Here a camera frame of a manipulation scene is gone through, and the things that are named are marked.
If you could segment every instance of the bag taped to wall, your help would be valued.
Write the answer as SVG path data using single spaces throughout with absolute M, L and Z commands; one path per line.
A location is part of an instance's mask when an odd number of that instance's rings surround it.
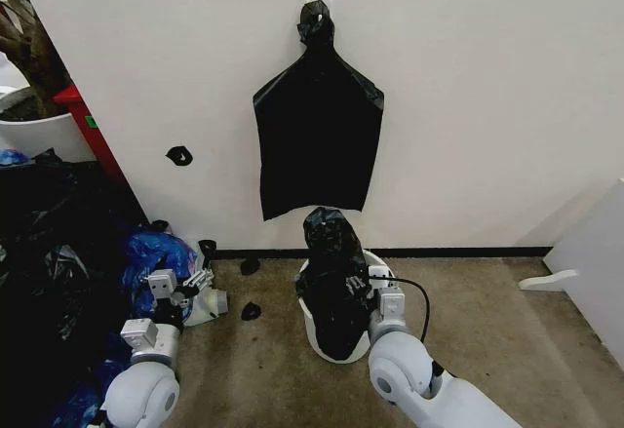
M 383 92 L 333 48 L 323 1 L 298 25 L 303 56 L 253 96 L 264 219 L 309 205 L 361 210 L 377 152 Z

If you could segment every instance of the white bucket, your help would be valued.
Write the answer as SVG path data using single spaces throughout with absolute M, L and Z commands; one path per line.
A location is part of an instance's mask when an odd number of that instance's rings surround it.
M 64 162 L 95 160 L 71 114 L 34 121 L 0 121 L 0 149 L 15 148 L 27 157 L 54 148 Z
M 379 257 L 377 257 L 376 255 L 374 255 L 373 253 L 369 251 L 364 250 L 364 257 L 369 266 L 380 265 L 380 266 L 387 267 L 386 263 L 383 260 L 381 260 Z M 303 269 L 307 267 L 307 265 L 308 265 L 308 261 L 306 260 L 301 266 L 300 271 L 302 272 Z M 319 342 L 316 339 L 316 326 L 314 326 L 314 318 L 312 318 L 312 313 L 310 313 L 310 310 L 305 305 L 305 302 L 303 302 L 303 298 L 299 299 L 299 305 L 301 306 L 301 311 L 303 311 L 303 321 L 305 323 L 305 332 L 308 335 L 308 341 L 310 342 L 310 345 L 312 346 L 314 351 L 318 353 L 320 357 L 322 357 L 323 359 L 331 363 L 338 363 L 339 365 L 345 365 L 347 363 L 357 362 L 358 360 L 360 360 L 362 357 L 364 357 L 367 354 L 367 352 L 369 351 L 369 348 L 371 347 L 371 342 L 369 341 L 368 331 L 364 331 L 362 333 L 362 337 L 360 338 L 360 341 L 358 341 L 358 344 L 353 349 L 353 352 L 351 353 L 349 358 L 347 358 L 346 360 L 339 361 L 339 360 L 334 360 L 333 358 L 330 358 L 329 356 L 327 356 L 325 353 L 323 353 L 323 350 L 321 350 L 321 348 L 319 347 Z

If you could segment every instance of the white bin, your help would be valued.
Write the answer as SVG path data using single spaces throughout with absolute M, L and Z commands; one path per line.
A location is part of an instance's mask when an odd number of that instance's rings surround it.
M 364 250 L 364 257 L 369 266 L 380 265 L 380 266 L 387 267 L 386 263 L 383 260 L 381 260 L 379 257 L 377 257 L 376 255 L 374 255 L 373 253 L 369 251 Z M 305 269 L 307 265 L 308 265 L 308 261 L 306 260 L 301 266 L 301 271 L 303 271 L 303 269 Z M 356 345 L 355 349 L 353 350 L 349 358 L 347 358 L 346 360 L 339 361 L 339 360 L 334 360 L 333 358 L 330 358 L 329 356 L 327 356 L 325 353 L 323 353 L 323 350 L 321 350 L 321 348 L 319 347 L 319 342 L 317 342 L 316 340 L 316 327 L 314 326 L 314 318 L 312 318 L 312 313 L 310 313 L 310 310 L 305 305 L 305 302 L 303 302 L 303 298 L 299 299 L 299 305 L 301 306 L 301 311 L 303 311 L 303 321 L 305 323 L 305 332 L 308 335 L 308 341 L 310 342 L 310 345 L 312 346 L 314 351 L 319 354 L 319 356 L 321 356 L 328 362 L 338 363 L 339 365 L 345 365 L 347 363 L 357 362 L 358 360 L 360 360 L 362 357 L 364 357 L 367 354 L 367 352 L 369 351 L 369 348 L 371 347 L 371 342 L 369 341 L 368 331 L 364 331 L 362 333 L 362 337 L 360 338 L 360 341 Z

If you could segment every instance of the white wall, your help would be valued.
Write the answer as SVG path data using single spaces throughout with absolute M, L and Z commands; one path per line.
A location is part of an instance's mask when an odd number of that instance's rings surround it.
M 262 222 L 252 107 L 302 1 L 33 0 L 148 214 L 222 248 L 304 245 L 310 209 Z M 364 244 L 556 240 L 624 174 L 622 4 L 334 0 L 336 48 L 386 95 Z

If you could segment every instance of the small black piece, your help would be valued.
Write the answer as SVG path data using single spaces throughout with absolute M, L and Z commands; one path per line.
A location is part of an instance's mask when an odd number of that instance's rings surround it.
M 243 275 L 252 275 L 257 272 L 259 268 L 260 261 L 257 260 L 257 257 L 248 257 L 241 262 L 241 274 Z
M 174 162 L 179 167 L 185 167 L 186 165 L 190 165 L 193 161 L 193 156 L 191 152 L 188 151 L 184 145 L 178 145 L 176 147 L 172 147 L 167 152 L 167 158 L 169 158 L 172 162 Z
M 211 265 L 211 260 L 215 258 L 216 241 L 215 240 L 200 240 L 197 242 L 199 250 L 204 255 L 204 263 L 202 267 L 208 269 Z
M 169 228 L 169 222 L 166 220 L 154 220 L 147 227 L 149 231 L 155 231 L 156 233 L 165 233 L 167 228 Z
M 243 321 L 253 321 L 254 319 L 259 318 L 260 314 L 262 314 L 262 308 L 250 301 L 243 308 L 243 312 L 241 313 L 241 319 Z

